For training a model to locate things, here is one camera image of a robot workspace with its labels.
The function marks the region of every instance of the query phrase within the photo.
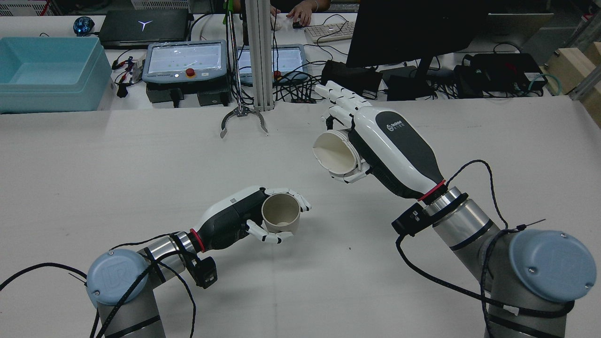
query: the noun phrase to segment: white table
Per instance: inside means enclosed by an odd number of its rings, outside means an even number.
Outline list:
[[[450,177],[487,160],[512,226],[564,230],[601,262],[601,132],[567,97],[382,102],[434,148]],[[219,123],[230,108],[0,115],[0,280],[36,263],[86,271],[108,248],[187,230],[213,203],[249,185],[290,187],[313,210],[280,245],[246,238],[216,260],[219,280],[192,286],[195,337],[481,337],[480,303],[404,265],[389,225],[413,202],[374,177],[345,185],[311,146],[328,107],[279,103]],[[453,182],[498,224],[483,166]],[[424,270],[477,290],[434,231],[406,239]],[[192,282],[186,273],[185,279]],[[177,280],[156,289],[168,337],[187,337],[191,305]],[[601,336],[601,289],[568,316],[567,337]],[[82,337],[94,309],[81,282],[58,269],[30,272],[0,294],[0,336]]]

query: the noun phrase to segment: black laptop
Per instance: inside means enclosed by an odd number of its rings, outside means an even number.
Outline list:
[[[145,49],[155,42],[185,41],[188,10],[108,11],[98,34],[106,49]]]

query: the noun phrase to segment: red ring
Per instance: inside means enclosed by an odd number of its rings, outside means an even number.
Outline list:
[[[196,240],[198,241],[198,243],[200,244],[200,250],[202,252],[204,252],[204,245],[203,242],[200,240],[200,236],[198,236],[198,234],[196,233],[196,230],[194,229],[190,229],[190,233],[194,235],[194,237],[196,237]]]
[[[424,198],[428,197],[431,193],[435,192],[438,188],[440,188],[447,180],[442,180],[441,183],[437,184],[434,188],[432,188],[430,191],[428,191],[425,195],[423,195],[422,197],[420,197],[417,201],[423,201]]]

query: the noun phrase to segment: blue plastic bin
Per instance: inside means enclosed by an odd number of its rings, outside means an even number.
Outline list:
[[[0,39],[0,113],[92,111],[111,78],[96,37]]]

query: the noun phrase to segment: beige paper cup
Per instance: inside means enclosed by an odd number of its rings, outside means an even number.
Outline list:
[[[301,217],[301,206],[290,194],[273,194],[261,207],[261,214],[270,232],[296,232]]]
[[[359,165],[359,153],[349,141],[347,131],[326,131],[313,144],[315,158],[330,173],[343,176]]]

